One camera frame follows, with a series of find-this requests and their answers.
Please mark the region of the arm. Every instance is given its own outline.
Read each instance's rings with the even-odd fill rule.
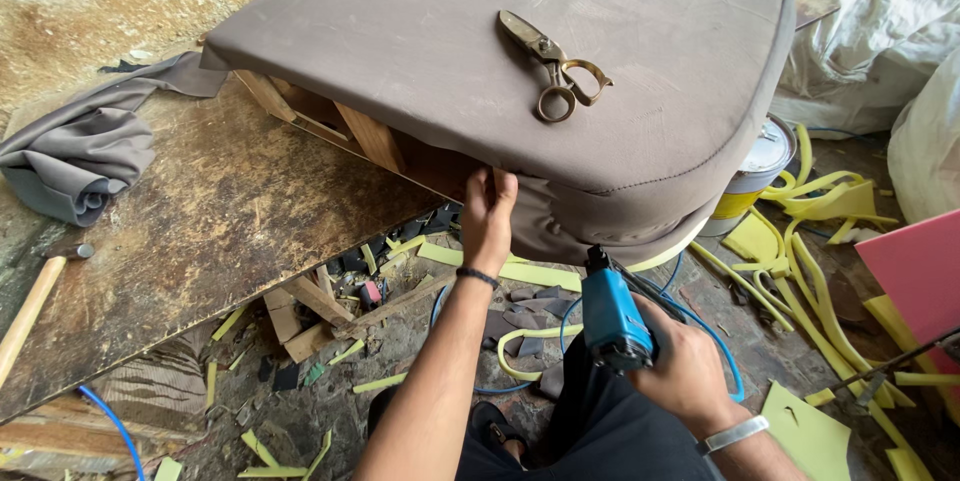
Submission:
[[[474,173],[461,213],[463,266],[495,278],[510,253],[517,178]],[[461,277],[406,380],[370,436],[354,479],[453,479],[474,394],[477,358],[493,287]]]
[[[633,387],[676,416],[698,441],[749,420],[750,411],[727,395],[723,365],[710,336],[671,319],[644,297],[634,294],[633,300],[660,346],[652,368],[630,373]],[[807,480],[766,431],[714,451],[710,458],[730,481]]]

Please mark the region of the brown upholstery fabric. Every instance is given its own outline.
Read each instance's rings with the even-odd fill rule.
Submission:
[[[498,28],[500,9],[615,86],[539,120],[546,70]],[[793,24],[793,0],[254,0],[208,34],[203,66],[280,77],[518,173],[518,255],[579,264],[601,243],[629,264],[713,212]]]

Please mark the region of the wooden table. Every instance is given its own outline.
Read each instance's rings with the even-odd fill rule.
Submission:
[[[156,92],[156,159],[86,229],[0,182],[0,332],[66,236],[70,262],[2,389],[0,423],[441,205],[433,192],[268,116],[234,76],[214,98]]]

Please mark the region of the paint bucket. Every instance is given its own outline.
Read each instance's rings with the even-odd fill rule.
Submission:
[[[733,230],[796,152],[797,136],[793,130],[783,120],[767,114],[750,153],[726,185],[699,235],[714,237]]]

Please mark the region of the hand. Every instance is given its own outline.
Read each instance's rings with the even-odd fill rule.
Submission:
[[[510,254],[510,213],[517,202],[517,176],[502,169],[478,169],[466,181],[466,201],[460,213],[463,266],[491,278]]]
[[[659,345],[652,367],[628,373],[633,387],[676,416],[697,440],[750,419],[750,412],[727,394],[710,335],[672,319],[646,297],[634,293],[633,301]]]

